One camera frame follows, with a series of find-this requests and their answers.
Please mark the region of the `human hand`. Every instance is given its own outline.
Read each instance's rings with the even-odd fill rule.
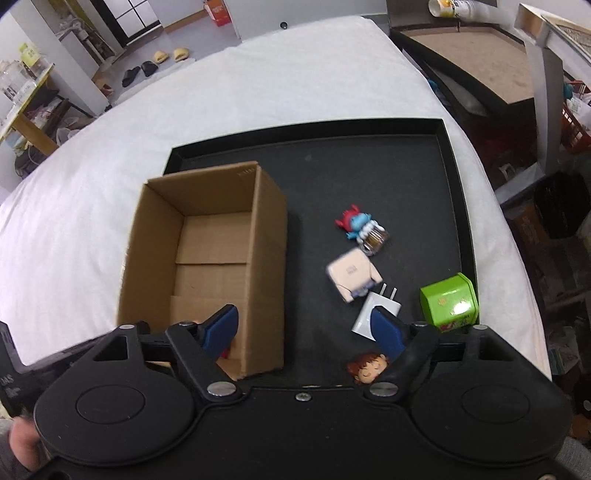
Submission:
[[[16,459],[30,472],[34,472],[40,466],[39,441],[33,420],[25,417],[14,418],[8,444]]]

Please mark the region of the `cardboard box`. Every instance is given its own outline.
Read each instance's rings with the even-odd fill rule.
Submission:
[[[285,196],[256,162],[148,180],[129,238],[119,325],[153,332],[227,303],[238,334],[219,365],[233,379],[283,366]]]
[[[519,236],[530,254],[550,243],[550,237],[540,221],[534,202],[525,203],[508,216],[517,227]]]
[[[203,7],[218,27],[222,27],[232,21],[223,0],[207,0]]]

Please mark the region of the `white bed sheet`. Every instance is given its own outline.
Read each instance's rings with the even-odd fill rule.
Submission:
[[[530,283],[476,152],[422,75],[361,17],[302,25],[198,61],[103,115],[19,185],[0,206],[0,320],[22,360],[113,328],[139,191],[161,175],[172,147],[378,117],[444,119],[472,226],[481,322],[549,375]]]

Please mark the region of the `wooden board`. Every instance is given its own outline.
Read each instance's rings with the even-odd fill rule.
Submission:
[[[472,75],[506,103],[534,96],[525,48],[491,28],[406,34]]]

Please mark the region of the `blue gripper pad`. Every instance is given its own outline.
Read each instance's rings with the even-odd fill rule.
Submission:
[[[231,305],[229,309],[224,307],[205,324],[205,335],[201,348],[209,358],[217,360],[236,336],[238,309],[234,305]]]
[[[371,334],[390,361],[398,357],[410,340],[408,325],[384,307],[374,307],[369,318]]]

